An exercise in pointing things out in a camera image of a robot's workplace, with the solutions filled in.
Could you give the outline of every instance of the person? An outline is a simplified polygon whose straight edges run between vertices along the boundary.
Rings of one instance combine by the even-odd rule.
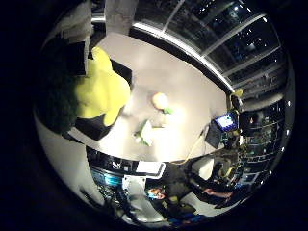
[[[234,205],[235,203],[249,197],[252,193],[249,186],[241,186],[230,192],[216,192],[213,189],[205,189],[202,193],[211,196],[209,199],[212,204],[216,204],[215,209],[221,209]]]

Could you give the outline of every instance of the green object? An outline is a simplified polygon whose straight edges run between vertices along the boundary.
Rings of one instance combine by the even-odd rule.
[[[151,146],[152,140],[151,140],[151,131],[152,131],[152,125],[149,120],[145,120],[139,129],[138,132],[136,132],[135,137],[140,138],[140,143]]]

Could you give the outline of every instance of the window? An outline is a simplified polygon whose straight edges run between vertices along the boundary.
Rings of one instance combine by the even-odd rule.
[[[260,18],[215,49],[209,57],[225,72],[277,46],[278,39],[269,20]]]
[[[212,3],[212,1],[205,1],[202,4],[195,4],[191,1],[185,1],[170,21],[167,33],[184,41],[196,52],[201,53],[218,39],[203,21],[215,9],[216,3]]]
[[[254,6],[249,6],[252,11],[248,11],[239,1],[231,2],[228,5],[224,3],[224,5],[227,8],[208,24],[212,31],[220,38],[258,12]]]
[[[177,0],[140,0],[135,12],[135,21],[163,29],[177,3]]]
[[[279,49],[255,64],[249,65],[247,68],[231,74],[228,78],[233,84],[236,84],[243,80],[251,79],[254,77],[253,75],[257,75],[260,72],[265,72],[273,66],[279,66],[281,62],[283,62],[283,53],[281,49]]]

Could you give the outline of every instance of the computer monitor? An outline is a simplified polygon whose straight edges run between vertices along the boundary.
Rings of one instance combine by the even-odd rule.
[[[233,113],[227,113],[214,119],[222,132],[229,132],[238,128],[238,121]]]

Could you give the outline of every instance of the screen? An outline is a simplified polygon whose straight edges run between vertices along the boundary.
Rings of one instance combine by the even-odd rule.
[[[215,122],[223,132],[229,132],[237,129],[238,127],[237,122],[231,113],[216,118]]]

